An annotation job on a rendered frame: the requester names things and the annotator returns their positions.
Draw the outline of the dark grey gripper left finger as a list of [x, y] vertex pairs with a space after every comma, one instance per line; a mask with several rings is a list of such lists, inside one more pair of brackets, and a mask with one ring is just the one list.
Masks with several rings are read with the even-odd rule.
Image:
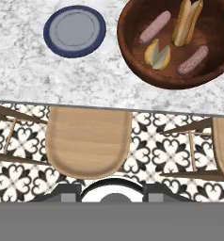
[[60, 184], [49, 194], [38, 195], [32, 202], [80, 202], [81, 185]]

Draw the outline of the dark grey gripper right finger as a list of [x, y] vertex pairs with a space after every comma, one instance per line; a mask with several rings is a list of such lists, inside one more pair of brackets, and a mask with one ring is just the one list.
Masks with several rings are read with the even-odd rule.
[[144, 185], [143, 195], [144, 202], [192, 202], [189, 198], [173, 193], [166, 185], [160, 183]]

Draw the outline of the brown wooden bowl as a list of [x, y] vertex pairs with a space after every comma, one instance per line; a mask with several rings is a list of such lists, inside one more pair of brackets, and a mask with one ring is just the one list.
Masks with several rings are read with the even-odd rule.
[[[171, 45], [171, 37], [183, 0], [130, 0], [118, 21], [117, 35], [121, 54], [141, 80], [165, 89], [186, 89], [205, 84], [224, 73], [224, 0], [203, 0], [203, 9], [196, 22], [192, 40], [184, 47]], [[163, 11], [171, 13], [168, 24], [155, 36], [161, 48], [171, 45], [171, 59], [162, 71], [144, 61], [145, 44], [139, 42], [142, 31]], [[201, 64], [186, 75], [177, 68], [202, 45], [209, 53]]]

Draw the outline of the short yellow split bun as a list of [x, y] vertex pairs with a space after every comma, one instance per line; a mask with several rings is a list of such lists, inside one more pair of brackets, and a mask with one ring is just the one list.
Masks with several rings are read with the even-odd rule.
[[169, 64], [170, 56], [170, 47], [167, 45], [162, 51], [159, 51], [159, 39], [155, 39], [147, 47], [144, 53], [144, 60], [154, 70], [162, 71]]

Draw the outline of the pink sausage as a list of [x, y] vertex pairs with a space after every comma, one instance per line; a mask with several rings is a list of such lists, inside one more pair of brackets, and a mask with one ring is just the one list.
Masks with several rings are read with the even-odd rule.
[[180, 75], [189, 74], [194, 71], [208, 55], [208, 47], [202, 45], [188, 60], [183, 62], [177, 69]]
[[153, 22], [151, 22], [140, 34], [139, 42], [146, 43], [160, 32], [160, 30], [168, 23], [171, 14], [169, 11], [162, 12]]

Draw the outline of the grey plate with blue rim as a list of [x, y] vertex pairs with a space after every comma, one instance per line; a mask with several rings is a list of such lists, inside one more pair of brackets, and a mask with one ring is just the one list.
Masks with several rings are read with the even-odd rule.
[[68, 6], [53, 13], [43, 28], [47, 47], [58, 56], [87, 56], [102, 44], [106, 33], [104, 17], [87, 6]]

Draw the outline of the long tan hot dog bun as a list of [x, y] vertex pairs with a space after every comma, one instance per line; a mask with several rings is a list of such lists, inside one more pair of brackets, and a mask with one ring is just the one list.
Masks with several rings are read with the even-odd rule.
[[197, 0], [194, 3], [190, 0], [183, 0], [172, 34], [172, 43], [175, 46], [181, 47], [191, 41], [202, 8], [203, 0]]

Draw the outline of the round white and black object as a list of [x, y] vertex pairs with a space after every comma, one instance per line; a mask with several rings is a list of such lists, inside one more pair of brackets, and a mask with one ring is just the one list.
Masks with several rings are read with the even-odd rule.
[[82, 202], [130, 203], [142, 202], [143, 186], [128, 179], [106, 178], [89, 185], [82, 193]]

